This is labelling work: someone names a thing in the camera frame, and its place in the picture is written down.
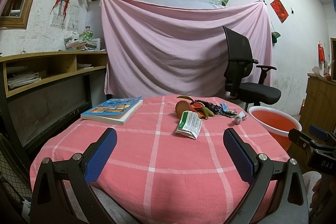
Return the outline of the person's right hand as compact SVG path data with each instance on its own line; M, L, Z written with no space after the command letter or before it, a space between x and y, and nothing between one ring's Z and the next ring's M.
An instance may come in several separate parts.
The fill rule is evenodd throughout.
M320 178L315 186L313 187L312 191L313 191L313 195L311 198L311 203L310 203L310 208L314 208L315 206L317 206L318 203L318 199L319 199L319 191L321 189L321 184L322 184L322 179Z

